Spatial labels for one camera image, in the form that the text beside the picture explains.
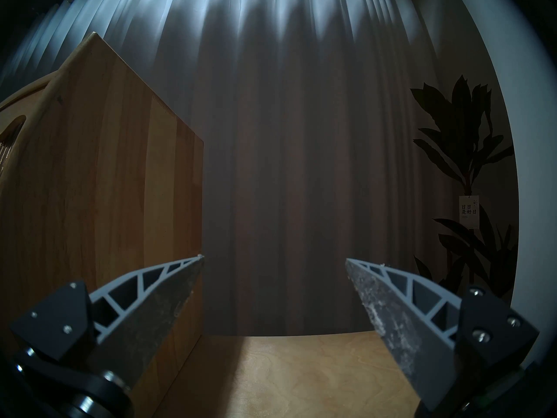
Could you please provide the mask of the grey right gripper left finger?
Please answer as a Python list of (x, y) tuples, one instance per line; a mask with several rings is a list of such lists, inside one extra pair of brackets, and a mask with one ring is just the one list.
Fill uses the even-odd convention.
[(111, 371), (133, 388), (193, 293), (203, 255), (126, 273), (88, 292), (63, 284), (10, 323), (23, 345), (49, 362)]

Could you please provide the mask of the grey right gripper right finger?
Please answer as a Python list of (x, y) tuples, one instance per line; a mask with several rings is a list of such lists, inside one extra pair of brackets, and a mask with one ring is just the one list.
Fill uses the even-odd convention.
[(420, 275), (347, 258), (372, 326), (420, 402), (416, 413), (494, 413), (539, 331), (487, 287), (459, 297)]

